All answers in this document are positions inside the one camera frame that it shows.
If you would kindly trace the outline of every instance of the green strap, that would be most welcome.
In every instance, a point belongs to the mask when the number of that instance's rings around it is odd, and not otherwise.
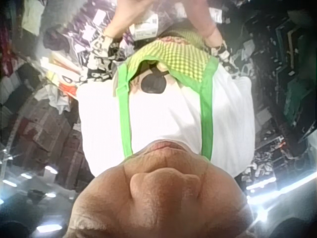
[[[202,125],[202,155],[211,160],[213,144],[212,121],[212,78],[218,68],[218,60],[211,57],[206,65],[200,88],[200,108]]]
[[[133,154],[129,112],[129,79],[127,75],[127,65],[122,64],[118,71],[118,87],[115,92],[119,100],[121,140],[124,158],[127,158]]]

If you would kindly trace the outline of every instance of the ceiling light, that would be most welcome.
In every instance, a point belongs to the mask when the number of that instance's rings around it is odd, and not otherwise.
[[[293,191],[294,189],[308,183],[309,181],[312,181],[313,179],[317,178],[317,172],[289,185],[286,186],[284,188],[282,188],[280,191],[273,191],[273,192],[269,192],[263,195],[259,195],[259,196],[255,196],[255,197],[251,197],[250,199],[248,199],[248,203],[249,204],[261,204],[261,203],[265,203],[271,199],[277,198],[278,196],[282,195],[282,194],[286,194],[290,191]]]
[[[21,174],[21,176],[22,176],[22,177],[25,177],[26,179],[31,179],[31,178],[32,178],[32,176],[27,175],[27,174]]]
[[[8,184],[8,185],[10,185],[10,186],[12,186],[12,187],[17,187],[17,185],[16,185],[15,183],[10,182],[10,181],[8,181],[8,180],[3,180],[2,182],[6,183],[6,184]]]
[[[256,184],[253,184],[251,186],[247,186],[247,190],[251,190],[251,189],[255,189],[257,187],[261,187],[263,188],[265,185],[267,185],[268,183],[271,183],[271,182],[275,182],[276,181],[276,177],[271,177],[269,179],[265,179],[261,182],[258,182]]]
[[[268,215],[268,211],[260,208],[258,210],[258,217],[257,220],[261,221],[261,222],[266,222],[267,221],[267,215]]]
[[[47,193],[45,194],[46,197],[56,197],[56,194],[55,193]]]
[[[51,166],[45,166],[45,169],[50,171],[52,174],[58,174],[57,170],[53,169]]]
[[[44,225],[44,226],[39,226],[36,228],[40,233],[48,233],[48,232],[54,232],[54,231],[59,231],[62,229],[61,225],[58,224],[52,224],[52,225]]]

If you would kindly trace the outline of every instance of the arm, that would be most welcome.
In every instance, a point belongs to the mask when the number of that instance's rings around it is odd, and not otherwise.
[[[209,13],[207,0],[183,0],[188,19],[204,37],[210,55],[219,59],[223,67],[233,76],[239,75],[239,68],[235,65],[229,49],[222,38],[215,22]]]
[[[113,77],[113,61],[126,60],[119,48],[123,33],[146,12],[154,0],[118,0],[115,15],[104,33],[91,43],[83,81],[106,81]]]

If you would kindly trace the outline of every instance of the white shirt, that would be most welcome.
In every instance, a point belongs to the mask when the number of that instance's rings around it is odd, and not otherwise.
[[[98,176],[124,159],[118,99],[113,81],[84,84],[77,90],[83,148],[91,172]],[[202,147],[199,95],[178,82],[168,83],[162,94],[137,91],[129,96],[132,150],[156,140],[186,144],[194,153]],[[251,81],[232,80],[218,66],[212,88],[213,147],[211,163],[231,176],[250,164],[255,148]]]

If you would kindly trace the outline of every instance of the green checkered fabric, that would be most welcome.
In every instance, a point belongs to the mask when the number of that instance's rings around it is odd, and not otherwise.
[[[192,31],[175,31],[178,35],[162,37],[142,47],[127,62],[128,78],[132,78],[145,57],[159,59],[170,70],[201,82],[210,55],[203,51],[203,41]]]

